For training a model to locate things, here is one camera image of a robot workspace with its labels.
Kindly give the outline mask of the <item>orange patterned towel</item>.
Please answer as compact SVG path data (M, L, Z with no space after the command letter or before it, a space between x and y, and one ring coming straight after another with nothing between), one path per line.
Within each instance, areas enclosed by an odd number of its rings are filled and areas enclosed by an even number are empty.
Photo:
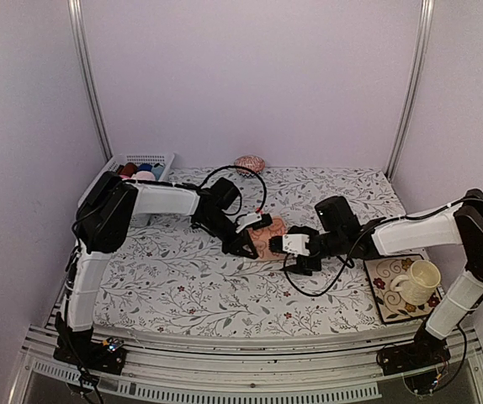
M280 215L272 215L272 224L257 230L248 229L252 243L257 250L256 262L275 262L284 258L284 253L271 252L269 240L287 232L285 220Z

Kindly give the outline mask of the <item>pink towel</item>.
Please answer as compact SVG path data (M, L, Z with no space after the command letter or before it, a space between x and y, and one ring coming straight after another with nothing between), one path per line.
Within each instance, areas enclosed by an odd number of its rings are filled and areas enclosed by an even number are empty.
M153 173L150 172L137 172L130 179L136 181L156 181Z

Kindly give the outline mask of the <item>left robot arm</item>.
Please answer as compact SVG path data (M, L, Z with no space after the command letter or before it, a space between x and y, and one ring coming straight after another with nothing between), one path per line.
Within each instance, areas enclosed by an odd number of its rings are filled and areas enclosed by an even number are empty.
M107 264L124 244L135 215L187 216L192 227L220 240L223 253L257 258L248 229L264 214L257 209L232 221L226 210L238 193L236 185L226 178L205 187L103 173L79 206L72 225L76 245L67 265L61 310L56 315L54 358L75 365L83 379L90 378L94 370L118 375L123 369L126 352L120 340L93 342L93 311Z

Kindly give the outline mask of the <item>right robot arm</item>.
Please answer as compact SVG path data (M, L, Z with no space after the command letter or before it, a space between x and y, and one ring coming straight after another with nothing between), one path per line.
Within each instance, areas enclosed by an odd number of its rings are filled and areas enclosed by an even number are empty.
M470 189L463 197L434 210L366 223L359 221L342 196L324 199L315 210L322 231L293 226L268 243L270 250L295 258L294 264L284 266L286 274L311 274L328 257L369 261L421 249L462 251L464 267L412 341L382 348L376 354L385 375L449 360L448 336L483 301L483 192Z

